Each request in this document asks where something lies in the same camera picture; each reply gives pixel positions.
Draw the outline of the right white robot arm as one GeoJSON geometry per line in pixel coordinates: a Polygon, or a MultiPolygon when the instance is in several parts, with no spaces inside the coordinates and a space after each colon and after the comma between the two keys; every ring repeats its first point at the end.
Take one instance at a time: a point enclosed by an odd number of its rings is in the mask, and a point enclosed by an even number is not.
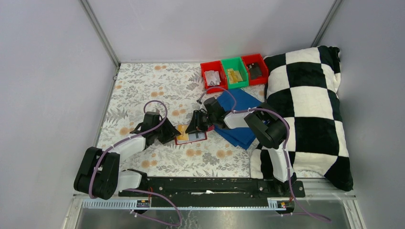
{"type": "Polygon", "coordinates": [[[230,130],[250,128],[259,143],[269,152],[273,167],[275,193],[285,197],[292,190],[291,163],[286,151],[289,124],[269,104],[245,110],[226,111],[214,97],[205,100],[199,110],[194,110],[185,133],[207,132],[211,126],[230,130]]]}

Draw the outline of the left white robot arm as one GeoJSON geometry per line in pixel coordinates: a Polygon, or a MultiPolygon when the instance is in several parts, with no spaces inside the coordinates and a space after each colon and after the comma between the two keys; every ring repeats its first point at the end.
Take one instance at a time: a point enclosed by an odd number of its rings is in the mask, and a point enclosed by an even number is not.
{"type": "Polygon", "coordinates": [[[142,179],[140,172],[121,172],[120,163],[147,149],[155,140],[165,144],[179,135],[167,118],[156,112],[146,112],[143,121],[127,138],[107,149],[92,146],[85,151],[73,184],[74,190],[104,200],[128,188],[136,196],[143,196],[148,191],[147,181],[142,179]]]}

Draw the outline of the red leather card holder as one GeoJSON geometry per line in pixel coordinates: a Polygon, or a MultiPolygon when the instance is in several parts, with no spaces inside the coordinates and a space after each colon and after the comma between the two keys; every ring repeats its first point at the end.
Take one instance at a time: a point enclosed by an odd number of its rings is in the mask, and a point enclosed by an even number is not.
{"type": "Polygon", "coordinates": [[[183,144],[188,144],[188,143],[193,143],[193,142],[205,141],[208,139],[206,132],[198,132],[198,133],[192,133],[192,134],[188,134],[188,135],[189,135],[189,141],[186,141],[186,142],[178,141],[175,138],[175,145],[183,145],[183,144]]]}

